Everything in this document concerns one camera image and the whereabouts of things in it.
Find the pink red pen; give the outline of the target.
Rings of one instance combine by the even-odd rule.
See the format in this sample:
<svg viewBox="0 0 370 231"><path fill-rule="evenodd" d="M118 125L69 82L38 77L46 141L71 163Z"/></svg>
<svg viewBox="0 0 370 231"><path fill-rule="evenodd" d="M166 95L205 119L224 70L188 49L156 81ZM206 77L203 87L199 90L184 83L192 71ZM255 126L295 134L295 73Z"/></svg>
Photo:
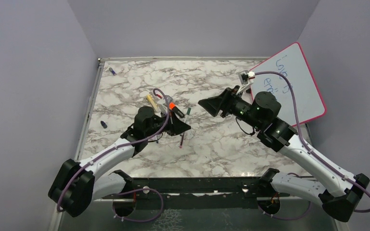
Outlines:
<svg viewBox="0 0 370 231"><path fill-rule="evenodd" d="M180 140L180 143L179 143L179 147L182 148L183 147L183 143L184 143L184 136L185 136L185 132L183 132L181 134L181 140Z"/></svg>

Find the yellow marker pen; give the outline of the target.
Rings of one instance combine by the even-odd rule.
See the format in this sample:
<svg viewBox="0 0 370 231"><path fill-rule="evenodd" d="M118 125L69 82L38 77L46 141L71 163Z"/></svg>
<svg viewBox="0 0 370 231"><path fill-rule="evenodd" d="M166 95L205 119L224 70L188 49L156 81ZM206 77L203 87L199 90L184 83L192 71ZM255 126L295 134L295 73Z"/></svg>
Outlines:
<svg viewBox="0 0 370 231"><path fill-rule="evenodd" d="M148 102L151 104L151 106L153 107L153 109L158 113L159 112L159 108L158 108L158 105L156 104L156 102L154 101L152 95L148 94L146 96Z"/></svg>

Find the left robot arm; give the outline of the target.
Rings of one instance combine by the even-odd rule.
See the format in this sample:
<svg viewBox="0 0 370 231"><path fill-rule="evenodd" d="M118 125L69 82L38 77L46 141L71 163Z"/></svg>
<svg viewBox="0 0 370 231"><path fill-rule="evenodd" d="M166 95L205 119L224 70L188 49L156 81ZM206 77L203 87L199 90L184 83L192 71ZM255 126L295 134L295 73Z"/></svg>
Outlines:
<svg viewBox="0 0 370 231"><path fill-rule="evenodd" d="M130 176L122 171L109 175L106 172L141 152L150 138L163 132L176 136L190 129L190 125L174 113L159 117L153 108L143 106L134 123L111 146L80 161L66 160L48 191L48 197L57 204L58 211L65 211L72 217L79 216L92 201L104 196L116 193L119 197L127 197L132 191Z"/></svg>

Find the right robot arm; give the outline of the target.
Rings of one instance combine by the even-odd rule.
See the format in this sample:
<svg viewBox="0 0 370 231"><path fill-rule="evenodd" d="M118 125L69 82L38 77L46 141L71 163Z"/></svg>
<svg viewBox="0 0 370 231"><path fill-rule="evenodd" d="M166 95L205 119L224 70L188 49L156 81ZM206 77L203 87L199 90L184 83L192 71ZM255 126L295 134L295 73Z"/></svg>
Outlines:
<svg viewBox="0 0 370 231"><path fill-rule="evenodd" d="M295 128L277 117L281 104L272 93L261 91L248 103L235 89L226 88L198 104L212 116L233 115L250 125L266 147L292 159L317 179L309 181L270 168L259 179L258 189L263 195L291 194L321 206L335 220L349 221L370 179L337 166L300 138Z"/></svg>

